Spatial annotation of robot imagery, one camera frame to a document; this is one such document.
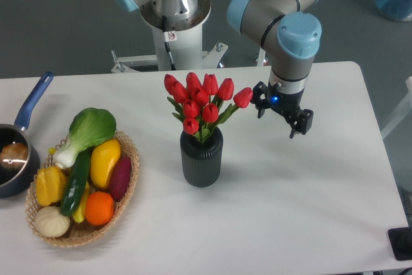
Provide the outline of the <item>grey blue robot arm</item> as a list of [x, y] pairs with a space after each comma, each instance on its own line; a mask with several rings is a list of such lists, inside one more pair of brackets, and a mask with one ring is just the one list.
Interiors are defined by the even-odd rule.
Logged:
[[[158, 69], [206, 68], [202, 26], [211, 11], [210, 0], [115, 0], [122, 8], [139, 10], [151, 27]], [[271, 55], [270, 77], [253, 90], [252, 103], [260, 115], [268, 109], [285, 118], [292, 134], [311, 128], [313, 113], [302, 109], [304, 92], [321, 24], [306, 9], [318, 0], [232, 0], [227, 21], [241, 35]]]

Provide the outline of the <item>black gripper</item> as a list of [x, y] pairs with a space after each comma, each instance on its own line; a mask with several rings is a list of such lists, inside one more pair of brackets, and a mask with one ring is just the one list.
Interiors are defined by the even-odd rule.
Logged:
[[294, 94], [275, 93], [267, 91], [264, 82], [258, 82], [252, 90], [251, 103], [257, 109], [260, 119], [266, 109], [271, 109], [288, 120], [291, 127], [289, 138], [297, 134], [305, 135], [312, 127], [314, 112], [310, 109], [301, 109], [300, 101], [304, 91]]

